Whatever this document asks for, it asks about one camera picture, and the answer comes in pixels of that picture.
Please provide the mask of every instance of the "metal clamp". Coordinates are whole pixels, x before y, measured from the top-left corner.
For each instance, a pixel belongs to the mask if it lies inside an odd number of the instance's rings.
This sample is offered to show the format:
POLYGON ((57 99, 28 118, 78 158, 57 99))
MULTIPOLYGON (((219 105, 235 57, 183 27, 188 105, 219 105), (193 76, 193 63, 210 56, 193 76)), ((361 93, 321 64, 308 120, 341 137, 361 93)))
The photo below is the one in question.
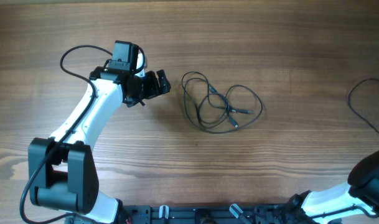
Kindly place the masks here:
POLYGON ((249 220, 243 215, 243 210, 237 204, 232 204, 229 207, 229 211, 235 218, 240 219, 244 224, 251 224, 251 222, 249 222, 249 220))
POLYGON ((159 209, 159 218, 160 219, 169 219, 169 210, 170 208, 167 205, 160 206, 159 209))

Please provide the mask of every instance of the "wooden surface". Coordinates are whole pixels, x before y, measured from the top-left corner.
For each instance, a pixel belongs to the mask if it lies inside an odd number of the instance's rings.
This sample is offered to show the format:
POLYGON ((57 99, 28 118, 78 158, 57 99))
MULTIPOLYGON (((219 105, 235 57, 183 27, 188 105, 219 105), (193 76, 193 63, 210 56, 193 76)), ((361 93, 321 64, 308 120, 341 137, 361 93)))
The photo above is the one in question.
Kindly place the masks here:
MULTIPOLYGON (((172 90, 145 107, 123 105, 104 128, 93 155, 109 196, 126 205, 280 203, 345 182, 360 159, 379 150, 379 136, 345 100, 357 81, 379 78, 379 1, 273 2, 0 6, 0 223, 22 222, 29 143, 57 129, 85 91, 61 71, 60 57, 82 44, 113 50, 115 40, 140 45, 148 69, 163 68, 172 90), (266 111, 237 133, 194 129, 182 114, 179 86, 191 70, 220 92, 247 85, 266 111)), ((65 64, 88 76, 106 58, 80 50, 65 64)), ((200 96, 204 86, 192 91, 200 96)), ((244 91, 232 101, 254 106, 244 91)), ((361 87, 353 101, 379 127, 378 85, 361 87)), ((243 124, 249 116, 237 118, 243 124)), ((26 207, 34 220, 58 213, 26 207)))

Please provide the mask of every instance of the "black cable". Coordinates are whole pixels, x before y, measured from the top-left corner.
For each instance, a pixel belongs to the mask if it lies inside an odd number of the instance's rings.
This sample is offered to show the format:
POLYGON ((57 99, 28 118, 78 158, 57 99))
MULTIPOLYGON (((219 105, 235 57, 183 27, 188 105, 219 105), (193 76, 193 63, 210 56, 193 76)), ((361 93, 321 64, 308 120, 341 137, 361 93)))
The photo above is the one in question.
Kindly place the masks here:
POLYGON ((224 134, 224 133, 231 133, 231 132, 234 132, 234 131, 237 131, 241 128, 244 128, 246 126, 248 126, 249 124, 255 122, 261 115, 261 113, 263 112, 263 102, 262 100, 259 98, 259 96, 253 91, 251 90, 250 88, 244 86, 244 85, 233 85, 231 86, 228 91, 225 93, 225 95, 222 95, 221 93, 219 93, 211 84, 210 82, 208 81, 208 79, 206 78, 205 75, 203 75, 202 73, 200 72, 195 72, 195 71, 192 71, 192 72, 187 72, 184 74, 184 76, 182 77, 182 80, 181 80, 181 85, 182 85, 182 89, 184 90, 184 109, 185 109, 185 114, 186 116, 188 117, 189 121, 196 127, 196 128, 199 128, 200 130, 202 131, 205 131, 207 133, 212 133, 212 134, 224 134), (190 78, 188 79, 185 84, 184 84, 184 78, 186 75, 188 74, 198 74, 198 75, 201 75, 203 78, 190 78), (188 93, 187 91, 187 85, 188 83, 190 83, 191 81, 193 80, 199 80, 199 81, 202 81, 202 82, 205 82, 207 84, 207 94, 205 95, 205 97, 203 98, 203 100, 200 102, 199 105, 197 105, 196 101, 191 97, 191 95, 188 93), (230 113, 244 113, 244 114, 253 114, 252 111, 250 110, 241 110, 241 109, 237 109, 237 108, 234 108, 228 101, 227 97, 229 95, 229 93, 236 87, 242 87, 246 90, 248 90, 250 93, 253 94, 253 96, 258 99, 258 101, 260 102, 260 105, 261 105, 261 109, 260 109, 260 112, 249 122, 247 122, 246 124, 244 125, 241 125, 239 126, 237 124, 237 122, 232 118, 232 116, 230 115, 230 113), (210 95, 217 95, 224 103, 224 106, 216 106, 216 105, 213 105, 210 101, 210 95), (188 110, 187 110, 187 96, 189 97, 190 100, 192 100, 194 106, 195 106, 195 109, 196 109, 196 117, 197 117, 197 121, 199 123, 199 125, 196 125, 194 123, 194 121, 192 120, 192 118, 190 118, 189 114, 188 114, 188 110), (209 105, 214 107, 214 108, 217 108, 217 109, 221 109, 223 110, 222 114, 219 116, 219 118, 217 118, 215 121, 212 121, 212 122, 207 122, 205 120, 202 119, 201 115, 200 115, 200 109, 202 108, 202 105, 203 103, 205 102, 205 100, 208 101, 209 105), (215 128, 217 127, 219 124, 223 123, 226 119, 229 119, 230 122, 232 123, 232 125, 235 126, 235 128, 233 129, 229 129, 228 131, 211 131, 210 129, 212 128, 215 128))
POLYGON ((80 218, 83 218, 83 219, 88 219, 87 217, 83 217, 81 215, 77 215, 75 213, 66 213, 66 214, 63 214, 63 215, 60 215, 58 217, 55 217, 55 218, 52 218, 50 220, 46 220, 46 221, 42 221, 42 222, 34 222, 30 219, 28 219, 26 217, 26 214, 25 214, 25 209, 24 209, 24 205, 25 205, 25 201, 26 201, 26 196, 27 196, 27 193, 29 192, 29 189, 30 189, 30 186, 32 185, 35 177, 37 176, 37 174, 40 172, 41 168, 44 166, 44 164, 46 164, 50 159, 51 157, 55 154, 55 152, 58 150, 59 146, 64 142, 64 140, 66 140, 69 135, 73 132, 73 130, 76 128, 76 126, 79 124, 79 122, 81 121, 81 119, 85 116, 85 114, 87 113, 87 111, 90 109, 92 103, 94 102, 95 98, 96 98, 96 88, 95 88, 95 85, 87 78, 81 76, 81 75, 78 75, 76 73, 73 73, 73 72, 70 72, 68 70, 66 70, 65 67, 63 67, 63 60, 64 58, 66 57, 66 55, 68 55, 70 52, 72 52, 73 50, 76 50, 76 49, 80 49, 80 48, 85 48, 85 47, 89 47, 89 48, 94 48, 94 49, 98 49, 98 50, 102 50, 103 52, 106 52, 110 55, 112 55, 111 52, 105 50, 105 49, 102 49, 100 47, 97 47, 97 46, 93 46, 93 45, 80 45, 80 46, 77 46, 77 47, 74 47, 68 51, 66 51, 63 55, 62 55, 62 58, 60 59, 60 68, 66 72, 67 74, 69 75, 73 75, 74 77, 77 77, 77 78, 80 78, 84 81, 86 81, 88 84, 90 84, 91 86, 91 89, 92 89, 92 96, 91 96, 91 99, 90 101, 88 102, 87 106, 85 107, 85 109, 83 110, 83 112, 79 115, 79 117, 77 118, 77 120, 72 124, 72 126, 67 130, 66 134, 63 135, 63 137, 55 144, 55 146, 47 153, 47 155, 42 159, 42 161, 40 162, 39 166, 35 169, 35 171, 33 172, 33 174, 30 176, 29 180, 27 181, 26 183, 26 186, 23 190, 23 193, 22 193, 22 197, 21 197, 21 202, 19 204, 19 212, 21 214, 21 218, 26 222, 26 223, 30 223, 30 224, 47 224, 47 223, 52 223, 52 222, 55 222, 57 220, 60 220, 62 218, 66 218, 66 217, 69 217, 69 216, 76 216, 76 217, 80 217, 80 218))
POLYGON ((108 60, 105 61, 105 63, 103 64, 103 68, 105 69, 106 66, 109 64, 110 60, 112 60, 111 58, 109 58, 108 60))
POLYGON ((363 84, 364 82, 367 82, 367 81, 376 81, 376 82, 379 82, 379 79, 377 78, 368 78, 368 79, 364 79, 360 82, 358 82, 358 84, 356 84, 350 91, 349 95, 348 95, 348 98, 347 98, 347 104, 349 106, 349 108, 351 109, 351 111, 357 115, 360 119, 364 120, 364 122, 366 122, 369 127, 371 127, 373 130, 375 130, 375 132, 377 134, 379 134, 379 130, 377 130, 377 128, 374 127, 374 125, 372 125, 366 118, 364 118, 362 115, 360 115, 358 112, 356 112, 356 110, 352 107, 351 105, 351 96, 352 96, 352 93, 355 91, 355 89, 358 88, 358 86, 360 86, 361 84, 363 84))
POLYGON ((344 212, 348 212, 348 211, 353 211, 353 210, 361 210, 363 212, 363 214, 366 215, 368 218, 378 218, 379 217, 379 215, 371 215, 371 214, 369 214, 361 206, 353 205, 353 206, 351 206, 349 208, 343 208, 343 209, 340 209, 340 210, 337 210, 337 211, 334 211, 334 212, 322 213, 320 215, 311 216, 311 217, 307 218, 307 220, 300 221, 297 224, 302 224, 304 222, 311 221, 311 220, 313 220, 315 218, 325 218, 325 217, 329 217, 329 216, 332 216, 332 215, 336 215, 336 214, 340 214, 340 213, 344 213, 344 212))

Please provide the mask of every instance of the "tangled black wire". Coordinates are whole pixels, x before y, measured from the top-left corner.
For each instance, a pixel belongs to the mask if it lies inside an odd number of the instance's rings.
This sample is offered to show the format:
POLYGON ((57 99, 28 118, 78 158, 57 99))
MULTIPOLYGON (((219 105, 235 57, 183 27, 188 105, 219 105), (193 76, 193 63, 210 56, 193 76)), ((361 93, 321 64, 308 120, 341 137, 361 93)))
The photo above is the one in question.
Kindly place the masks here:
POLYGON ((228 91, 225 93, 225 95, 219 93, 211 84, 210 82, 208 81, 208 79, 206 78, 205 75, 203 75, 202 73, 200 72, 187 72, 184 74, 184 76, 182 76, 182 80, 181 80, 181 85, 182 85, 182 89, 184 90, 184 109, 185 109, 185 114, 186 116, 188 117, 189 121, 196 127, 196 128, 199 128, 200 130, 202 131, 205 131, 207 133, 212 133, 212 134, 224 134, 224 133, 231 133, 231 132, 234 132, 234 131, 237 131, 241 128, 244 128, 246 126, 248 126, 249 124, 255 122, 261 115, 261 113, 263 112, 263 102, 262 100, 259 98, 259 96, 253 91, 251 90, 250 88, 248 88, 247 86, 244 86, 244 85, 233 85, 231 86, 228 91), (199 77, 196 77, 196 78, 190 78, 188 79, 185 84, 184 84, 184 78, 185 76, 187 76, 188 74, 198 74, 200 76, 202 76, 203 78, 199 78, 199 77), (188 83, 190 83, 191 81, 194 81, 194 80, 198 80, 198 81, 201 81, 201 82, 205 82, 207 84, 207 94, 205 95, 205 97, 203 98, 203 100, 200 102, 199 105, 197 105, 196 101, 194 98, 191 97, 191 95, 188 93, 187 91, 187 85, 188 83), (260 112, 249 122, 247 122, 246 124, 244 125, 241 125, 239 126, 238 123, 232 118, 231 114, 230 113, 244 113, 244 114, 254 114, 253 111, 251 110, 243 110, 243 109, 238 109, 238 108, 234 108, 230 102, 228 101, 228 95, 229 93, 236 87, 242 87, 246 90, 248 90, 250 93, 253 94, 253 96, 258 99, 258 101, 260 102, 260 105, 261 105, 261 109, 260 109, 260 112), (211 95, 217 95, 224 103, 224 106, 216 106, 214 104, 211 103, 210 101, 210 96, 211 95), (195 106, 195 109, 196 109, 196 117, 197 117, 197 121, 199 123, 199 125, 196 125, 194 123, 194 121, 192 120, 192 118, 189 116, 189 113, 188 113, 188 109, 187 109, 187 96, 188 98, 193 102, 194 106, 195 106), (202 108, 203 104, 205 101, 208 101, 209 105, 212 106, 213 108, 217 108, 217 109, 221 109, 223 110, 223 113, 214 121, 211 121, 211 122, 208 122, 208 121, 205 121, 202 119, 201 115, 200 115, 200 109, 202 108), (221 123, 223 123, 226 119, 229 119, 229 121, 231 122, 232 125, 234 125, 235 128, 233 129, 229 129, 228 131, 211 131, 210 129, 212 128, 215 128, 217 127, 218 125, 220 125, 221 123))
POLYGON ((348 100, 347 100, 347 103, 348 103, 348 106, 349 108, 351 109, 351 111, 353 113, 355 113, 355 115, 357 115, 360 119, 364 120, 364 122, 366 122, 369 127, 373 128, 373 130, 376 131, 377 134, 379 134, 379 130, 374 127, 374 125, 372 125, 368 119, 364 118, 362 115, 360 115, 358 112, 356 112, 356 110, 352 107, 351 105, 351 96, 352 96, 352 93, 355 91, 355 89, 357 89, 361 84, 363 84, 364 82, 367 82, 367 81, 376 81, 376 82, 379 82, 379 79, 377 78, 367 78, 367 79, 364 79, 360 82, 358 82, 358 84, 356 84, 350 91, 349 95, 348 95, 348 100))

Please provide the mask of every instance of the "wooden table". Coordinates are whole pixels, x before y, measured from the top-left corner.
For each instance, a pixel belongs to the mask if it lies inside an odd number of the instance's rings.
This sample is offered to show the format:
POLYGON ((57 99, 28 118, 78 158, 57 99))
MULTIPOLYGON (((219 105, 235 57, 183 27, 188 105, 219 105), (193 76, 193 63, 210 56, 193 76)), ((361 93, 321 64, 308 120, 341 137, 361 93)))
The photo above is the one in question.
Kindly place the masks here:
MULTIPOLYGON (((281 203, 345 182, 379 150, 379 136, 346 105, 357 81, 379 78, 379 1, 333 2, 0 6, 0 223, 21 222, 29 143, 56 130, 87 87, 61 71, 60 57, 82 44, 113 50, 115 40, 140 45, 148 70, 164 69, 172 89, 110 118, 93 151, 108 195, 126 205, 281 203), (234 84, 253 89, 266 107, 261 119, 231 134, 195 129, 183 115, 180 87, 191 70, 220 92, 234 84)), ((65 65, 88 76, 105 59, 78 50, 65 65)), ((200 97, 204 88, 191 90, 200 97)), ((254 106, 244 91, 231 101, 254 106)), ((378 84, 359 88, 353 101, 379 128, 378 84)), ((249 117, 237 116, 242 124, 249 117)), ((34 220, 58 213, 26 207, 34 220)))

